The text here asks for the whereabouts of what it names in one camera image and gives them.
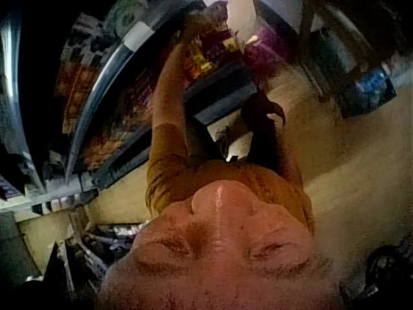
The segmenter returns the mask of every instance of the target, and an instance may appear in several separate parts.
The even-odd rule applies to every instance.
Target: eyebrow
[[[259,275],[265,278],[296,278],[305,274],[307,271],[311,271],[313,264],[309,258],[303,263],[295,265],[293,267],[276,267],[276,268],[267,268],[267,267],[258,267],[252,266],[251,271],[258,273]]]

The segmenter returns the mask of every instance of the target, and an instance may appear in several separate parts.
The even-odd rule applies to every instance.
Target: nose
[[[245,246],[256,196],[242,183],[217,181],[195,193],[192,212],[208,227],[205,244],[214,253],[236,254]]]
[[[216,181],[199,191],[192,198],[194,214],[213,217],[215,220],[236,220],[254,214],[257,197],[237,181]]]

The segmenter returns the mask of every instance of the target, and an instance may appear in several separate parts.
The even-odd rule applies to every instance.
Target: orange shirt
[[[171,203],[185,200],[198,189],[218,180],[243,183],[261,201],[282,205],[314,233],[310,198],[274,171],[253,163],[221,160],[194,165],[188,160],[185,139],[177,127],[167,124],[153,130],[146,191],[146,205],[152,216],[161,214]]]

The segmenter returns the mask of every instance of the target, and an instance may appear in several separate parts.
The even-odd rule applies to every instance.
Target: forehead
[[[166,279],[148,276],[130,264],[130,260],[123,260],[112,269],[102,292],[118,300],[116,303],[123,304],[124,309],[142,302],[151,306],[148,309],[164,309],[171,300],[179,307],[165,309],[202,309],[204,305],[218,309],[321,309],[322,304],[338,297],[331,283],[316,274],[294,279],[229,276],[218,283],[190,275]]]

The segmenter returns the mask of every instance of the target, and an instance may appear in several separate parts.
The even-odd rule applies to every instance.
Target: eye
[[[263,247],[251,249],[250,258],[253,260],[266,260],[273,255],[278,254],[285,247],[292,245],[291,243],[271,243]]]
[[[186,256],[191,253],[189,244],[182,238],[161,239],[156,243],[162,245],[176,255]]]

